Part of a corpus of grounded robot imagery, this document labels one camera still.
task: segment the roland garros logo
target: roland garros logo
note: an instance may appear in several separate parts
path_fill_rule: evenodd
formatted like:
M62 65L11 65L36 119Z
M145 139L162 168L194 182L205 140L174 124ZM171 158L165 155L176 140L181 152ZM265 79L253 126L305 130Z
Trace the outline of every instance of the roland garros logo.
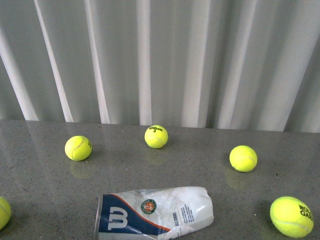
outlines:
M147 199L141 203L141 210L145 214L153 214L157 208L157 204L153 199Z

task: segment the gray countertop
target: gray countertop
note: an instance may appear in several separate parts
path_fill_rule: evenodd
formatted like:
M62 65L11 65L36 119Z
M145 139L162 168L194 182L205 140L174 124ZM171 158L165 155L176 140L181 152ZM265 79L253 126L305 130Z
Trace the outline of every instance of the gray countertop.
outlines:
M0 196L12 208L2 240L94 238L98 196L135 189L205 187L213 223L181 240L285 240L272 224L271 203L305 202L320 239L320 134L166 127L168 143L147 146L147 126L0 120ZM92 143L84 161L70 160L66 141ZM248 173L234 170L230 151L251 146Z

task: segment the white pleated curtain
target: white pleated curtain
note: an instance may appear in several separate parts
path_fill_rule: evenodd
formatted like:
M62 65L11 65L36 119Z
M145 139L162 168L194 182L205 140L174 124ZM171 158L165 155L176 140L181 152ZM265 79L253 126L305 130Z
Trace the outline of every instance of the white pleated curtain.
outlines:
M320 133L320 0L0 0L0 119Z

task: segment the orange stripe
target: orange stripe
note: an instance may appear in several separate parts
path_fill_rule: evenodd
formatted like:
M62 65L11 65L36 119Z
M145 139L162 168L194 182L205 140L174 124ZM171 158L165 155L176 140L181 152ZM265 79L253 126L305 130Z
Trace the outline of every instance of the orange stripe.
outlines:
M113 195L113 196L115 196L116 198L118 198L119 200L121 200L121 201L122 201L125 205L127 205L132 211L134 211L135 214L137 214L140 218L142 218L142 219L143 219L144 221L146 221L147 223L149 223L149 224L151 224L151 225L153 225L153 226L155 226L155 227L157 227L157 228L159 228L159 229L165 230L165 231L167 231L167 232L171 231L170 228L166 228L166 227L164 227L164 226L157 225L157 224L155 224L154 222L149 221L149 220L145 219L144 217L142 217L139 213L136 212L136 210L134 210L125 200L123 200L123 199L122 199L121 197L119 197L118 195L115 195L115 194L111 194L111 195Z

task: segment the fuzzy tennis ball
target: fuzzy tennis ball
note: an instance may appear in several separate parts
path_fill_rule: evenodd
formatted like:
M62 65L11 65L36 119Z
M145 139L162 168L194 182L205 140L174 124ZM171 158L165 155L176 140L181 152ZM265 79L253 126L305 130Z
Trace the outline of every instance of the fuzzy tennis ball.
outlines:
M0 196L0 230L9 222L11 207L8 201Z
M85 136L73 136L65 144L65 154L74 161L82 161L89 157L92 146Z
M302 238L314 227L310 208L292 196L276 199L271 205L270 217L281 233L292 238Z
M144 140L149 147L159 149L167 143L168 132L163 126L153 125L145 131Z
M249 146L236 146L230 152L230 163L232 167L240 172L250 172L258 162L256 152Z

